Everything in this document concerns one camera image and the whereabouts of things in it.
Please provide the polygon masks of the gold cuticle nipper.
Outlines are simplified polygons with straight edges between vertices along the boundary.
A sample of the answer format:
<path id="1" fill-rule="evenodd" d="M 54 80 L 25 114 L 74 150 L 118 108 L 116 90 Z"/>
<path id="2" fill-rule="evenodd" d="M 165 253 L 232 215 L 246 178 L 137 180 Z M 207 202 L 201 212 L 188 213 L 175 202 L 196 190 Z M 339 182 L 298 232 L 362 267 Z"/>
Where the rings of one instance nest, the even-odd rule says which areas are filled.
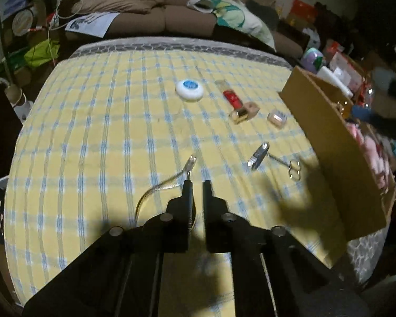
<path id="1" fill-rule="evenodd" d="M 184 178 L 185 180 L 189 180 L 191 177 L 192 170 L 197 163 L 197 157 L 195 155 L 190 155 L 189 159 L 184 164 L 182 170 L 180 170 L 175 175 L 167 178 L 166 180 L 161 181 L 160 183 L 150 187 L 139 199 L 136 204 L 135 212 L 134 212 L 134 225 L 138 224 L 139 214 L 141 212 L 141 208 L 143 203 L 148 199 L 149 196 L 160 190 L 170 190 L 173 188 L 177 188 L 180 186 L 178 180 Z"/>

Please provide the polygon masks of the silver nail clipper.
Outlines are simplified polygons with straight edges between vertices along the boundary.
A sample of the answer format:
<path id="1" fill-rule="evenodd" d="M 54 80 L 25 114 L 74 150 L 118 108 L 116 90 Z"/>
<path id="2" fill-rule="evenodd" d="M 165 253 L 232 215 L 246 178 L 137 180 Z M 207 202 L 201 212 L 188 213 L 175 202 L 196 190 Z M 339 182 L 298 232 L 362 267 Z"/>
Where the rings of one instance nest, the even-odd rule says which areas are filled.
<path id="1" fill-rule="evenodd" d="M 252 154 L 247 161 L 247 166 L 251 171 L 255 171 L 261 165 L 262 161 L 266 158 L 270 145 L 268 142 L 262 143 L 258 149 Z"/>

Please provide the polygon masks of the yellow blue plaid cloth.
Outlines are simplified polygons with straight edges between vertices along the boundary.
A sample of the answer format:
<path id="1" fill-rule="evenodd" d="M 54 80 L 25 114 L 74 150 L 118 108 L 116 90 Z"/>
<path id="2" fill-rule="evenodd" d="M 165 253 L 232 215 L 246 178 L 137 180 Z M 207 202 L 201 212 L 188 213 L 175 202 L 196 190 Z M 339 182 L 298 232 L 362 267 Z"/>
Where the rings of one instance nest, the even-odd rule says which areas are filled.
<path id="1" fill-rule="evenodd" d="M 60 62 L 45 81 L 15 146 L 5 197 L 8 270 L 22 306 L 113 226 L 134 226 L 140 197 L 178 173 L 190 155 L 194 199 L 202 183 L 252 225 L 285 227 L 327 266 L 344 254 L 343 225 L 318 157 L 280 92 L 291 70 L 224 55 L 181 51 L 90 54 Z M 176 83 L 197 80 L 204 96 L 180 98 Z M 258 114 L 234 124 L 217 88 L 226 80 Z M 268 156 L 300 162 L 300 181 Z M 143 203 L 137 225 L 162 213 L 181 186 Z"/>

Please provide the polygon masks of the small pink clear case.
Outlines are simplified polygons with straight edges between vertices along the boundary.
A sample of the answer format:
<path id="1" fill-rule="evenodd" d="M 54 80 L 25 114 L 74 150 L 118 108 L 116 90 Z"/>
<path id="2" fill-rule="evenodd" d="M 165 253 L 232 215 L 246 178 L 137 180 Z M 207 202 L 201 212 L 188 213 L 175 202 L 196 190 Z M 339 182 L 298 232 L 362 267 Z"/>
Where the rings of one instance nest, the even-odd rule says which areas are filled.
<path id="1" fill-rule="evenodd" d="M 287 115 L 280 110 L 272 110 L 267 115 L 267 120 L 278 129 L 283 129 L 287 123 Z"/>

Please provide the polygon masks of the red lip balm tube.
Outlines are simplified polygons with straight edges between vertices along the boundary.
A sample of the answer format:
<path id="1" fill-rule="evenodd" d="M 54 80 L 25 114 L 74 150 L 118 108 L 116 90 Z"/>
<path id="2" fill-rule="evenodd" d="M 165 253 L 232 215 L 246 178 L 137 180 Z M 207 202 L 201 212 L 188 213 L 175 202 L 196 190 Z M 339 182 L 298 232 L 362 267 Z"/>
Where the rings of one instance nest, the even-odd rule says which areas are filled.
<path id="1" fill-rule="evenodd" d="M 216 80 L 215 84 L 234 110 L 239 110 L 243 107 L 244 103 L 226 80 Z"/>

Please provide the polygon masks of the white round blue-top container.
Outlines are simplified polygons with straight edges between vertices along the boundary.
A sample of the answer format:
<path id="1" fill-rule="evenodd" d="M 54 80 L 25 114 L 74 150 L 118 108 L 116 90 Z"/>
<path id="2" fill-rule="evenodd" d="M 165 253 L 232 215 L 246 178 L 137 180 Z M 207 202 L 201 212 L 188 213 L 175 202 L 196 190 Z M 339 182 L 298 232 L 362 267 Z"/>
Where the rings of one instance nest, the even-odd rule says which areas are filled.
<path id="1" fill-rule="evenodd" d="M 185 79 L 176 83 L 175 92 L 183 100 L 196 102 L 203 98 L 204 88 L 197 80 Z"/>

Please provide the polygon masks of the brown cardboard box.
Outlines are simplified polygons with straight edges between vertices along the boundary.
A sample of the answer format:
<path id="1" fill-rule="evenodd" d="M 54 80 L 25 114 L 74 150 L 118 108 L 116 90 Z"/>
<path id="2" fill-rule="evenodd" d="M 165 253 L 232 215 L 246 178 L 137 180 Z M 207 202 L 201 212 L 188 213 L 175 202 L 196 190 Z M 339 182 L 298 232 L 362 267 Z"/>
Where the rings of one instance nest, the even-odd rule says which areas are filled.
<path id="1" fill-rule="evenodd" d="M 310 141 L 340 213 L 347 240 L 388 225 L 396 199 L 394 177 L 380 189 L 363 150 L 346 127 L 353 102 L 341 90 L 295 67 L 280 97 Z"/>

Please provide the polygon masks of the white tissue box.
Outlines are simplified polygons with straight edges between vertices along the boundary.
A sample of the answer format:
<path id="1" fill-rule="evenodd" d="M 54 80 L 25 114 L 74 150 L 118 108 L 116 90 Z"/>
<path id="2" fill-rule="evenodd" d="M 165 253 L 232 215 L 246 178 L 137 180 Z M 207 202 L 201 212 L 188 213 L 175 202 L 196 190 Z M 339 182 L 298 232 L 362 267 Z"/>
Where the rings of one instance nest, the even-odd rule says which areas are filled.
<path id="1" fill-rule="evenodd" d="M 344 85 L 344 83 L 342 83 L 329 68 L 321 67 L 316 76 L 339 88 L 346 97 L 353 97 L 351 90 L 346 85 Z"/>

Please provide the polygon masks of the purple round container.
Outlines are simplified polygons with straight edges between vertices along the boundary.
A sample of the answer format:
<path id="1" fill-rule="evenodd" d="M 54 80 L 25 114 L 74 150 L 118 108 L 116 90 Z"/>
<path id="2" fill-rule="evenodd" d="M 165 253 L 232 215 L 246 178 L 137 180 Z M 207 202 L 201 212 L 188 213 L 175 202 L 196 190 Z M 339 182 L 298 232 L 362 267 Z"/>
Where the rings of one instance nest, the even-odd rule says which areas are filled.
<path id="1" fill-rule="evenodd" d="M 325 58 L 322 52 L 311 47 L 304 53 L 300 63 L 305 70 L 317 74 L 320 68 L 325 65 Z"/>

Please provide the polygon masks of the brown sofa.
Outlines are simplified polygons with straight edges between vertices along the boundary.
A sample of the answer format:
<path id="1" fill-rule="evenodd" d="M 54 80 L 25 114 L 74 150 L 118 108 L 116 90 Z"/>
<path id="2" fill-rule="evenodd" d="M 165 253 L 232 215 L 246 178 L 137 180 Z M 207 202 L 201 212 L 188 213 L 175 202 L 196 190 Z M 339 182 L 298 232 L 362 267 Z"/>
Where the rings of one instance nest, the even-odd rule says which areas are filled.
<path id="1" fill-rule="evenodd" d="M 202 14 L 187 7 L 189 0 L 163 0 L 149 14 L 121 13 L 115 18 L 104 35 L 107 39 L 129 36 L 187 36 L 250 46 L 262 51 L 268 48 L 260 41 L 244 33 L 219 26 L 214 14 Z M 254 0 L 274 8 L 276 0 Z M 286 37 L 278 30 L 271 31 L 275 41 L 275 52 L 281 56 L 297 59 L 303 55 L 299 43 Z"/>

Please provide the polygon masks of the green white patterned pillow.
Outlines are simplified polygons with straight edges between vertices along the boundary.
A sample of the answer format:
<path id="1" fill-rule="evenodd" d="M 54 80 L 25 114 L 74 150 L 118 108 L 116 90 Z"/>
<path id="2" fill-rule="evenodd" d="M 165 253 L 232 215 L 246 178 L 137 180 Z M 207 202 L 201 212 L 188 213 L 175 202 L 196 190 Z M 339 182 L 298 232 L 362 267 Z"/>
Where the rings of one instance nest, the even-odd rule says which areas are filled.
<path id="1" fill-rule="evenodd" d="M 242 2 L 234 0 L 189 0 L 189 9 L 202 14 L 214 14 L 219 26 L 226 26 L 256 38 L 276 50 L 274 37 L 268 26 Z"/>

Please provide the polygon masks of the white printed paper sheet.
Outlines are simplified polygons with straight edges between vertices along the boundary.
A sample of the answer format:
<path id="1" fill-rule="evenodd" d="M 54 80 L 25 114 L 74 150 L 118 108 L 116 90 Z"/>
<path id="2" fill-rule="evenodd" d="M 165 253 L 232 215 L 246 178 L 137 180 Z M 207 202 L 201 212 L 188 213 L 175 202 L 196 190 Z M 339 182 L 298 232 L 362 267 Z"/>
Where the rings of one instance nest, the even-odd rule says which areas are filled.
<path id="1" fill-rule="evenodd" d="M 118 12 L 94 12 L 70 21 L 65 31 L 103 38 Z"/>

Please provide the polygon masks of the black cushion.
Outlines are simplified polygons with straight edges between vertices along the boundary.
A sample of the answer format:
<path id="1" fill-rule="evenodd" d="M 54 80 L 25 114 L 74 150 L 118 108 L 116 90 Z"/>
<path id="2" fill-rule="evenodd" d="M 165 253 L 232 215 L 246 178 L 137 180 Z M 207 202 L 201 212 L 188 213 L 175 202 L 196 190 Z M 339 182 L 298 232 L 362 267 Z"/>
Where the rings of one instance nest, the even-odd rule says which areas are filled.
<path id="1" fill-rule="evenodd" d="M 251 13 L 260 18 L 271 31 L 277 30 L 279 16 L 272 7 L 261 5 L 254 0 L 246 0 L 245 6 Z"/>

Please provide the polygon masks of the red gift box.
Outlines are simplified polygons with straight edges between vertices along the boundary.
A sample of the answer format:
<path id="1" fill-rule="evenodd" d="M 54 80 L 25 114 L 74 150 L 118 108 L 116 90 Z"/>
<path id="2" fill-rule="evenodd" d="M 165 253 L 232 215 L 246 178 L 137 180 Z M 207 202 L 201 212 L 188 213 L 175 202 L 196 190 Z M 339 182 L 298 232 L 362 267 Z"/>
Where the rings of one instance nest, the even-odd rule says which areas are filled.
<path id="1" fill-rule="evenodd" d="M 314 6 L 301 0 L 293 0 L 290 13 L 311 24 L 315 22 L 318 16 L 318 10 Z"/>

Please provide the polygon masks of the brown folded blanket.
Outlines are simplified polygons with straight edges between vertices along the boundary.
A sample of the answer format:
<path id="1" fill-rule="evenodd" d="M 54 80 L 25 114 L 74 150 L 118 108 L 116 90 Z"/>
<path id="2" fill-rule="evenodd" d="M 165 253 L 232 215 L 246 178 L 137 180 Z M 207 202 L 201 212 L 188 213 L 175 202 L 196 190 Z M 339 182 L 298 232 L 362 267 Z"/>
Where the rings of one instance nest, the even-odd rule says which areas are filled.
<path id="1" fill-rule="evenodd" d="M 163 4 L 163 0 L 80 0 L 72 7 L 74 14 L 95 12 L 118 12 L 149 14 L 154 7 Z"/>

